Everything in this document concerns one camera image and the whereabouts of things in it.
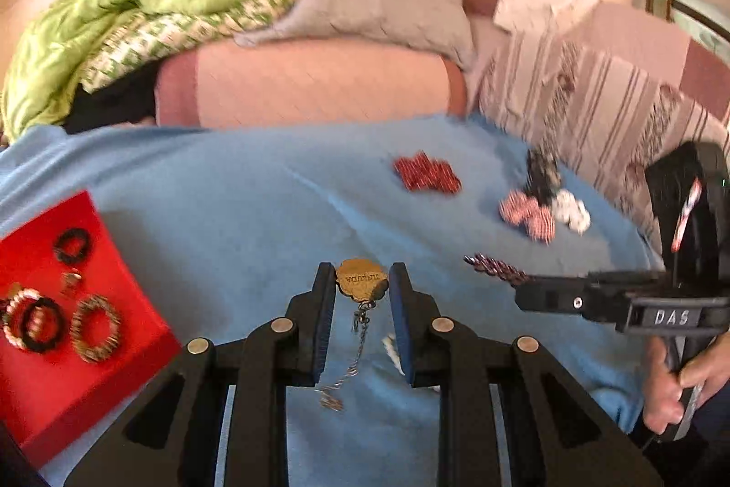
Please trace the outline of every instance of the blue bed sheet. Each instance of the blue bed sheet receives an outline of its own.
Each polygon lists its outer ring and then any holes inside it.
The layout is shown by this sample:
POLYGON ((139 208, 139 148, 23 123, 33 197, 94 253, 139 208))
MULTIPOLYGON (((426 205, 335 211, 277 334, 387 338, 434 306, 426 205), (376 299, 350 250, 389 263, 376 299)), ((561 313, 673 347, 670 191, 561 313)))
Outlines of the blue bed sheet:
MULTIPOLYGON (((641 341, 578 317, 521 312, 505 283, 475 274, 463 255, 485 251, 539 274, 650 268, 636 228, 592 188, 564 173, 593 224, 558 226, 550 246, 501 221, 499 200, 526 178, 526 146, 479 116, 247 131, 102 129, 67 137, 36 127, 0 154, 0 235, 88 188, 119 251, 181 342, 222 343, 281 315, 309 290, 320 261, 404 261, 418 290, 480 336, 538 338, 622 429, 642 406, 641 341), (448 160, 456 196, 408 193, 391 162, 419 149, 448 160)), ((356 350, 353 303, 338 296, 323 381, 356 350)), ((381 345, 388 298, 371 315, 360 374, 343 413, 292 389, 291 485, 435 484, 438 396, 411 390, 381 345)), ((112 411, 42 470, 52 486, 112 422, 112 411)))

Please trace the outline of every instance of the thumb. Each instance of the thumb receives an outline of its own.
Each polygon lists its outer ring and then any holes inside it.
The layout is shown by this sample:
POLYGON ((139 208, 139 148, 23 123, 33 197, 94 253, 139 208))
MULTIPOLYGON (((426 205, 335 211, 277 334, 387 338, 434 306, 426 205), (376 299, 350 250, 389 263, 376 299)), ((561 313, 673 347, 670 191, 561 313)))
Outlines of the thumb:
POLYGON ((717 349, 709 348, 685 365, 680 372, 680 386, 692 388, 709 378, 718 367, 717 349))

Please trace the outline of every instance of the silver screw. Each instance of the silver screw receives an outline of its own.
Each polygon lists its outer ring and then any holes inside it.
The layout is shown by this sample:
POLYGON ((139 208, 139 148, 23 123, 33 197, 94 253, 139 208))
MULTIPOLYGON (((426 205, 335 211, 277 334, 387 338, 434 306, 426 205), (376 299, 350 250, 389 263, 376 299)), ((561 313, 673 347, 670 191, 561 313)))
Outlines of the silver screw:
POLYGON ((271 330, 275 333, 287 333, 293 329, 294 323, 288 318, 277 318, 271 323, 271 330))
POLYGON ((201 353, 208 351, 209 346, 208 339, 193 339, 188 343, 188 351, 195 356, 199 356, 201 353))
POLYGON ((431 326, 439 333, 448 333, 454 330, 454 321, 448 318, 435 318, 431 326))
POLYGON ((538 350, 540 344, 537 339, 533 339, 531 336, 521 336, 517 339, 517 349, 524 351, 525 353, 534 353, 538 350))

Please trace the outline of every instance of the white cloth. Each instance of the white cloth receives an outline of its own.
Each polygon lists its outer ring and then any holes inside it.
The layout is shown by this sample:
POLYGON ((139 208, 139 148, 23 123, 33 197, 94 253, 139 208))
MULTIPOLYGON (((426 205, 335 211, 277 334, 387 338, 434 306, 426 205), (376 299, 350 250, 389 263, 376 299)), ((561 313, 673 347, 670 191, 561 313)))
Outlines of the white cloth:
POLYGON ((499 0, 494 23, 508 32, 565 33, 599 0, 499 0))
POLYGON ((550 206, 555 221, 565 223, 575 233, 583 235, 590 228, 590 214, 582 200, 564 188, 558 191, 550 206))

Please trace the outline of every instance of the keychain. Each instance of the keychain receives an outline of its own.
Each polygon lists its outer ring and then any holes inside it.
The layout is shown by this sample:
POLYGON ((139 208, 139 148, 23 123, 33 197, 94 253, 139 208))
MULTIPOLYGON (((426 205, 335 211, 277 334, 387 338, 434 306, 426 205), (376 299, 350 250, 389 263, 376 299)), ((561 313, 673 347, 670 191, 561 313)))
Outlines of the keychain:
POLYGON ((353 312, 353 333, 360 331, 360 343, 353 363, 342 377, 330 386, 317 389, 321 394, 320 404, 333 411, 341 411, 344 408, 342 400, 337 398, 334 392, 341 389, 345 380, 358 374, 358 365, 370 324, 367 314, 375 308, 376 302, 385 296, 388 290, 388 275, 380 266, 367 258, 349 258, 337 268, 337 285, 344 295, 358 302, 358 307, 353 312))

